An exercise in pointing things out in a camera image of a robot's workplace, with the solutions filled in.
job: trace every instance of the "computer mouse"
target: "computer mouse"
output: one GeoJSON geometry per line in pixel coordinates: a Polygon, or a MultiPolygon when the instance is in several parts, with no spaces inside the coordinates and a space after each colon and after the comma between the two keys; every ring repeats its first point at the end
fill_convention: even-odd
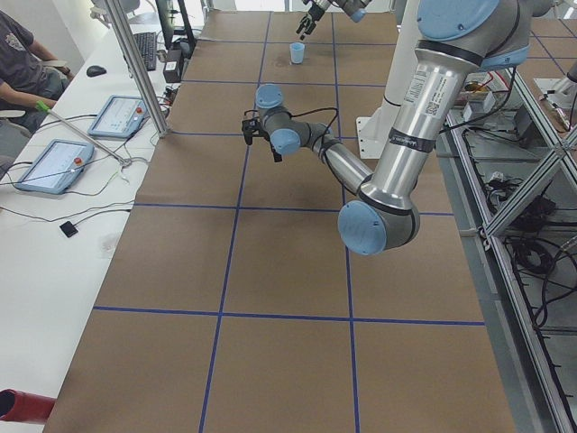
{"type": "Polygon", "coordinates": [[[98,77],[102,74],[106,74],[106,69],[104,69],[102,66],[92,65],[87,69],[87,75],[89,77],[98,77]]]}

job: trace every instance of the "dark shirt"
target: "dark shirt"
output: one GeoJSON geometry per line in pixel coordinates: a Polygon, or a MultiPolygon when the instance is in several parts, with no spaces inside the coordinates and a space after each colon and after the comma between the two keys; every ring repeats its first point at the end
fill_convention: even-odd
{"type": "MultiPolygon", "coordinates": [[[[0,11],[0,85],[34,95],[46,86],[46,70],[29,50],[33,42],[31,32],[0,11]]],[[[0,99],[0,110],[14,108],[0,99]]]]}

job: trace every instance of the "robotic arm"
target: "robotic arm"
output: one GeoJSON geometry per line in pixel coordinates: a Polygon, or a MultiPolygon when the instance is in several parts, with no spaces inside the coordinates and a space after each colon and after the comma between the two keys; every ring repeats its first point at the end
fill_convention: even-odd
{"type": "Polygon", "coordinates": [[[310,3],[311,6],[308,14],[300,20],[297,29],[300,40],[304,40],[305,36],[313,32],[316,27],[316,22],[323,17],[331,5],[340,7],[353,21],[358,23],[367,13],[364,8],[367,7],[371,1],[372,0],[303,0],[305,5],[310,3]]]}
{"type": "Polygon", "coordinates": [[[312,150],[356,194],[358,200],[346,204],[338,218],[352,251],[376,254],[406,244],[419,228],[410,194],[466,77],[479,68],[523,62],[531,17],[550,6],[550,0],[421,0],[417,21],[424,39],[415,48],[417,70],[374,173],[325,125],[293,120],[278,86],[257,90],[257,129],[280,155],[312,150]]]}

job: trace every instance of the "keyboard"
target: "keyboard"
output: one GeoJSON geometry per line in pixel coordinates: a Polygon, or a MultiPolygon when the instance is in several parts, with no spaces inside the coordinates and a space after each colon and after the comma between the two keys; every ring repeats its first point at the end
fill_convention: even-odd
{"type": "Polygon", "coordinates": [[[156,33],[155,32],[144,32],[136,33],[134,35],[136,40],[136,46],[141,52],[142,60],[144,60],[144,65],[146,70],[156,69],[156,33]]]}

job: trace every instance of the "white table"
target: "white table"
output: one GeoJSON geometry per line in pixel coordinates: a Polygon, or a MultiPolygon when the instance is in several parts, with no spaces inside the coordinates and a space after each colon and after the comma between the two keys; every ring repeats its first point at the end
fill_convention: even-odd
{"type": "MultiPolygon", "coordinates": [[[[134,32],[156,31],[151,26],[133,26],[134,32]]],[[[150,72],[156,94],[161,96],[166,83],[162,64],[150,72]]],[[[122,53],[113,32],[109,32],[82,70],[73,80],[54,111],[64,117],[97,114],[111,95],[138,96],[135,82],[129,77],[122,53]],[[105,75],[88,78],[86,68],[100,65],[105,75]]],[[[45,121],[54,120],[49,116],[45,121]]],[[[92,118],[75,125],[88,129],[92,118]]],[[[17,161],[33,161],[55,138],[82,141],[65,125],[40,130],[29,141],[17,161]]],[[[157,135],[152,121],[127,144],[132,156],[149,160],[157,135]]],[[[115,148],[122,142],[105,142],[115,148]]],[[[121,150],[124,157],[128,155],[121,150]]],[[[96,150],[95,159],[105,156],[96,150]]],[[[17,180],[26,166],[13,170],[17,180]]],[[[124,170],[129,182],[115,177],[96,197],[73,194],[48,196],[21,192],[0,185],[0,206],[48,219],[73,214],[89,207],[134,199],[147,166],[134,162],[124,170]]],[[[86,167],[71,189],[98,192],[119,170],[113,158],[86,167]]],[[[4,177],[0,184],[9,179],[4,177]]],[[[123,205],[113,208],[130,208],[123,205]]],[[[75,216],[73,223],[90,215],[75,216]]],[[[96,295],[114,253],[115,243],[124,229],[127,212],[94,216],[78,226],[78,233],[68,239],[59,229],[65,220],[45,223],[0,210],[0,390],[12,388],[56,397],[64,381],[78,340],[87,322],[96,295]]],[[[13,422],[0,423],[3,433],[39,432],[42,426],[13,422]]]]}

